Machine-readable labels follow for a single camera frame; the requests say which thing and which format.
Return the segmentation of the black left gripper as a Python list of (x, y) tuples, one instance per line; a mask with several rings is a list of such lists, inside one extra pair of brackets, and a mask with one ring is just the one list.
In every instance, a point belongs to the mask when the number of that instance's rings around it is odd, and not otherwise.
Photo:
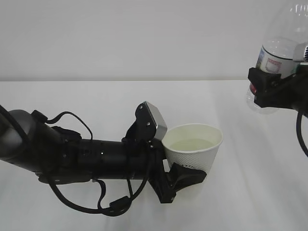
[(166, 173), (163, 163), (166, 155), (161, 141), (141, 141), (141, 154), (147, 181), (161, 204), (172, 203), (176, 192), (202, 183), (207, 176), (203, 170), (186, 168), (177, 163), (173, 163)]

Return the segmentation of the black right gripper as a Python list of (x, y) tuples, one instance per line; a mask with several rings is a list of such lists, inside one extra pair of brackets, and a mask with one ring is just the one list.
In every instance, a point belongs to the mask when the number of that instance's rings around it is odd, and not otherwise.
[(304, 115), (308, 115), (308, 66), (301, 64), (296, 72), (281, 78), (281, 74), (264, 72), (250, 68), (248, 80), (252, 85), (254, 103), (262, 108), (273, 107), (299, 111), (304, 106)]

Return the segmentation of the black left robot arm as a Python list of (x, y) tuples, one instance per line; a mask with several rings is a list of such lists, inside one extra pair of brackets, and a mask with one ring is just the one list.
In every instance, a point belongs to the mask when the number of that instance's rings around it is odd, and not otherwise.
[(171, 203), (177, 191), (201, 183), (206, 172), (174, 163), (165, 171), (162, 139), (167, 126), (159, 110), (145, 101), (121, 141), (84, 139), (35, 110), (0, 110), (0, 158), (33, 172), (42, 183), (58, 185), (104, 179), (149, 183), (159, 201)]

